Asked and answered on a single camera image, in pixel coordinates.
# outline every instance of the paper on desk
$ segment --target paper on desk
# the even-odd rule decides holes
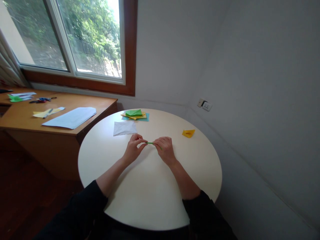
[[[92,107],[79,107],[43,123],[44,126],[75,129],[97,113]]]
[[[187,138],[191,138],[193,136],[195,132],[195,129],[193,130],[183,130],[182,135],[187,137]]]
[[[114,129],[113,129],[114,136],[132,134],[132,133],[138,133],[136,128],[136,123],[134,121],[114,122]]]
[[[64,110],[64,109],[65,109],[64,107],[54,108],[54,109],[52,110],[52,112],[48,114],[48,116],[50,116],[51,114],[60,112],[61,110]],[[50,110],[51,110],[51,108],[49,108],[48,110],[46,110],[46,111],[44,111],[44,112],[33,112],[33,116],[34,116],[34,117],[43,118]]]
[[[149,122],[149,113],[146,113],[145,118],[138,118],[138,119],[133,119],[133,118],[125,117],[125,116],[122,115],[122,120],[137,120],[137,121]]]
[[[137,109],[137,110],[128,110],[126,111],[126,115],[127,116],[141,116],[142,115],[142,112],[141,112],[141,109]]]
[[[12,96],[24,96],[24,95],[33,95],[36,94],[35,92],[28,92],[28,93],[12,93]]]
[[[32,97],[19,97],[19,96],[11,96],[10,94],[8,94],[9,98],[10,98],[10,102],[21,102],[21,101],[25,101],[25,100],[30,100]]]
[[[137,120],[138,118],[147,118],[146,116],[146,113],[145,112],[141,112],[142,115],[141,116],[135,116],[135,117],[132,117],[132,116],[127,116],[126,113],[122,113],[121,116],[123,117],[127,117],[127,118],[132,118],[133,120]]]

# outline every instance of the wooden floor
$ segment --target wooden floor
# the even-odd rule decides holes
[[[32,239],[83,189],[58,180],[19,151],[0,152],[0,239]]]

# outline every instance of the electrical outlet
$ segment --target electrical outlet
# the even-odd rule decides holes
[[[210,109],[212,108],[212,104],[205,101],[205,102],[203,103],[202,108],[203,108],[204,110],[206,110],[206,111],[209,112]]]
[[[197,106],[198,107],[202,107],[203,102],[204,102],[204,99],[200,98],[200,100],[198,101]]]

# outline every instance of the finger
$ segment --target finger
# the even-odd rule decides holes
[[[140,143],[142,143],[142,142],[148,142],[148,141],[140,138],[140,139],[134,141],[134,144],[137,146],[138,144],[140,144]]]
[[[160,148],[160,146],[159,146],[158,144],[154,143],[153,145],[156,147],[156,149],[158,150],[158,152],[161,151],[161,148]]]
[[[160,141],[160,139],[154,140],[153,143],[159,145],[160,147],[163,147],[163,142]]]
[[[139,154],[141,153],[141,151],[144,149],[145,146],[147,146],[148,144],[142,144],[139,148],[138,148],[138,151],[139,151]]]
[[[136,135],[135,140],[138,140],[138,139],[140,139],[140,138],[143,138],[143,137],[142,137],[140,134],[138,134],[138,133],[136,133],[135,135]]]
[[[168,143],[172,144],[172,139],[171,139],[171,137],[166,137],[166,140],[167,140]]]
[[[133,134],[133,135],[131,136],[131,138],[130,138],[130,141],[134,141],[134,140],[136,140],[136,133]]]
[[[164,137],[159,138],[159,141],[163,144],[163,145],[167,145],[167,139],[165,139]]]

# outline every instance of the green foliage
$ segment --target green foliage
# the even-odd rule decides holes
[[[42,0],[3,0],[19,31],[44,44],[55,41],[54,32]],[[101,59],[106,51],[113,61],[120,60],[120,28],[107,0],[58,0],[62,20],[73,50],[75,40],[89,43]]]

